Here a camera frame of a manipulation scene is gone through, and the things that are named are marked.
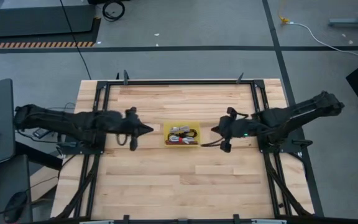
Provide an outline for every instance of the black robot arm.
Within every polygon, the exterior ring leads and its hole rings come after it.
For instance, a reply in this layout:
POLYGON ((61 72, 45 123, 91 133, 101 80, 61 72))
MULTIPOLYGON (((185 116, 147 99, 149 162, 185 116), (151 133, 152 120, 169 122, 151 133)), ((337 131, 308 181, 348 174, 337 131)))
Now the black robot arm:
POLYGON ((98 133, 124 134, 131 137, 131 150, 137 147, 137 138, 152 132, 136 115, 136 108, 126 110, 123 118, 118 111, 80 112, 77 114, 48 110, 36 105, 18 106, 14 125, 18 130, 43 128, 71 136, 84 146, 95 147, 98 133))
POLYGON ((269 127, 265 134, 270 144, 281 144, 288 134, 310 121, 324 116, 337 116, 344 104, 326 91, 310 100, 287 108, 272 108, 252 115, 254 119, 269 127))
POLYGON ((287 108, 272 108, 252 114, 253 119, 246 119, 247 114, 240 114, 234 108, 228 108, 226 116, 221 117, 219 125, 212 131, 222 136, 220 144, 203 144, 202 146, 218 146, 224 152, 231 151, 231 138, 258 136, 266 144, 280 147, 289 133, 310 121, 322 116, 337 116, 341 113, 343 103, 326 91, 310 100, 287 108))

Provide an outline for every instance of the wooden table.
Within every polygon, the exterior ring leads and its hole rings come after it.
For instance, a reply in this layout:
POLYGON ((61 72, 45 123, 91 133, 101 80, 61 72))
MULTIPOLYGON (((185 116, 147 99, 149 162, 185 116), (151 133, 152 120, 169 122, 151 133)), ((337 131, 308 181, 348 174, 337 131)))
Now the wooden table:
MULTIPOLYGON (((266 79, 270 107, 286 107, 279 79, 266 79)), ((75 112, 91 111, 97 81, 82 81, 75 112)), ((103 102, 101 95, 99 107, 103 102)), ((272 203, 263 155, 256 138, 232 140, 232 152, 218 147, 175 149, 164 147, 163 122, 199 121, 201 142, 219 139, 210 131, 228 106, 254 113, 250 88, 244 85, 114 86, 109 110, 124 112, 131 106, 154 132, 139 138, 135 152, 119 146, 108 134, 98 170, 92 219, 272 218, 272 203)), ((282 154, 288 188, 304 208, 313 206, 301 162, 282 154)), ((58 181, 52 217, 58 215, 78 189, 83 156, 64 166, 58 181)), ((83 197, 85 215, 88 193, 83 197)))

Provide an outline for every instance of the hazard tape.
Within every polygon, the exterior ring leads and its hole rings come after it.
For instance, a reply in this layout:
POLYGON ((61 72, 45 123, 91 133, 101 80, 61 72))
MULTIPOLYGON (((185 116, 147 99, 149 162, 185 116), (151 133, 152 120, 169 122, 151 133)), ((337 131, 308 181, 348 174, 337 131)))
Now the hazard tape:
MULTIPOLYGON (((78 47, 93 47, 94 42, 78 42, 78 47)), ((15 42, 0 43, 0 49, 6 48, 57 48, 76 47, 75 42, 15 42)))

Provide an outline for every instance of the yellow container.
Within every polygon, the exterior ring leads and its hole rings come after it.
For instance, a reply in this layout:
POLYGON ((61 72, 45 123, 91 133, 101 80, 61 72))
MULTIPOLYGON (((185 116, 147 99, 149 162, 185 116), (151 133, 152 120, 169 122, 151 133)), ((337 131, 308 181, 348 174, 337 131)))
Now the yellow container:
POLYGON ((201 144, 201 128, 200 123, 197 121, 166 121, 164 122, 164 145, 167 147, 198 147, 201 144), (168 140, 168 135, 170 134, 170 130, 173 127, 183 127, 189 126, 190 129, 194 129, 197 132, 197 136, 194 138, 198 144, 167 144, 165 141, 168 140))

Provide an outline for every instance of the computer mouse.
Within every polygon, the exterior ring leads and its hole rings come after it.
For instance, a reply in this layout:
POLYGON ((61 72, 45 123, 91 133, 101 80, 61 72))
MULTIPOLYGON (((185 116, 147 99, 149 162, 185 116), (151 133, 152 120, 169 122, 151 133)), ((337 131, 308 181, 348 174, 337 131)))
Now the computer mouse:
POLYGON ((22 215, 24 205, 27 202, 26 192, 18 192, 14 194, 5 207, 4 221, 6 223, 14 223, 18 221, 22 215))

